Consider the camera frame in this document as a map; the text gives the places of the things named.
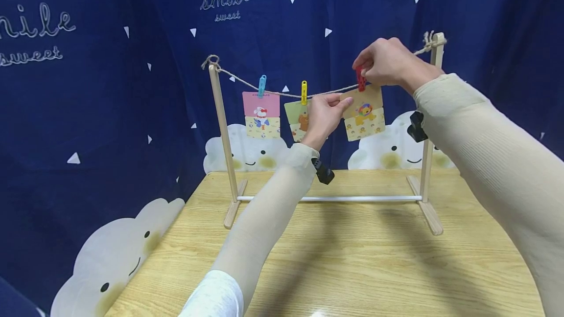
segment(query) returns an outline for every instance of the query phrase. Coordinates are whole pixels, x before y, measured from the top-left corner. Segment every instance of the beige arm sleeve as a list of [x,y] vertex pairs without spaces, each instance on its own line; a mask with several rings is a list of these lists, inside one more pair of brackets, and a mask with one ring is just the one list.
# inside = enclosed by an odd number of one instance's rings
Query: beige arm sleeve
[[294,209],[315,176],[312,158],[319,153],[296,143],[283,164],[241,213],[227,235],[211,270],[233,277],[241,288],[246,311],[266,257],[285,231]]
[[547,316],[564,311],[564,162],[457,75],[414,95],[423,129],[501,224],[534,277]]

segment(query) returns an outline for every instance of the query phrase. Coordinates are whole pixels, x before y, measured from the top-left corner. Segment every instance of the knot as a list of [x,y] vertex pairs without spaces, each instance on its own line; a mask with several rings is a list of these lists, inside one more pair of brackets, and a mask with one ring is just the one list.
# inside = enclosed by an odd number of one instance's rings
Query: knot
[[207,64],[215,65],[216,68],[221,69],[221,66],[219,66],[219,57],[215,54],[208,55],[208,57],[202,63],[202,70],[204,70],[206,68]]
[[445,39],[442,42],[434,42],[433,41],[433,34],[435,33],[435,31],[431,31],[431,32],[425,32],[424,33],[424,37],[423,37],[423,43],[424,46],[423,48],[421,48],[420,50],[417,50],[414,54],[415,55],[419,55],[419,54],[423,54],[423,53],[427,53],[427,51],[431,51],[433,50],[434,47],[438,47],[441,45],[445,45],[447,43],[447,40]]

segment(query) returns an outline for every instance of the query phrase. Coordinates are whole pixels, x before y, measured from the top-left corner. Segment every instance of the picture card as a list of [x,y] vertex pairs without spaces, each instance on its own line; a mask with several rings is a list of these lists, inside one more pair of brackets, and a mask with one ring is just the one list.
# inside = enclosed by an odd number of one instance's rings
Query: picture card
[[307,132],[309,117],[307,114],[307,105],[302,105],[301,101],[286,103],[286,116],[290,124],[290,130],[295,142],[301,142]]
[[253,138],[280,138],[281,99],[277,94],[243,92],[245,127],[247,136]]
[[352,105],[345,110],[345,128],[349,141],[361,139],[386,129],[382,90],[368,85],[363,92],[353,90],[341,95],[341,100],[352,97]]
[[365,90],[358,89],[348,91],[341,95],[341,101],[352,97],[354,102],[343,113],[343,118],[358,116],[360,112],[366,113],[368,109],[377,110],[384,106],[382,101],[382,88],[375,85],[367,85]]
[[243,107],[245,116],[256,116],[257,110],[263,110],[268,117],[281,116],[281,96],[264,93],[259,98],[258,92],[243,92]]

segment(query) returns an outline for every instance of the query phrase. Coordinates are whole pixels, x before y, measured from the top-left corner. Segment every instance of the navy blue backdrop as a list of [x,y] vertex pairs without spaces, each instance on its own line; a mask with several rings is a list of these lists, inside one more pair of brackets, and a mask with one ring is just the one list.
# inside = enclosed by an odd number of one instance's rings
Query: navy blue backdrop
[[[444,69],[564,157],[562,0],[231,1],[0,0],[0,315],[49,312],[93,232],[189,198],[219,136],[208,54],[255,85],[267,75],[268,90],[300,94],[307,80],[319,93],[354,83],[353,59],[378,37],[417,50],[442,31]],[[47,12],[52,35],[15,34],[20,16],[41,31]],[[46,49],[55,58],[10,55]],[[220,79],[228,124],[243,124],[249,89]],[[397,88],[384,105],[389,122],[415,107]],[[322,158],[346,169],[357,148],[338,128]]]

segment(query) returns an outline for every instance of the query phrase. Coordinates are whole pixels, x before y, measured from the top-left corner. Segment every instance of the black clip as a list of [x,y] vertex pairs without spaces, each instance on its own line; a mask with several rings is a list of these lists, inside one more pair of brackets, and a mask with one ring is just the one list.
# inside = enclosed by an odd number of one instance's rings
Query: black clip
[[335,179],[335,173],[333,170],[327,168],[318,158],[311,159],[315,170],[317,170],[317,175],[320,183],[328,185],[333,179]]
[[407,133],[411,136],[411,138],[414,139],[417,143],[422,142],[422,140],[428,139],[429,137],[423,131],[422,126],[423,113],[415,112],[411,114],[411,117],[409,117],[409,119],[411,120],[411,125],[409,125],[409,127],[407,128]]

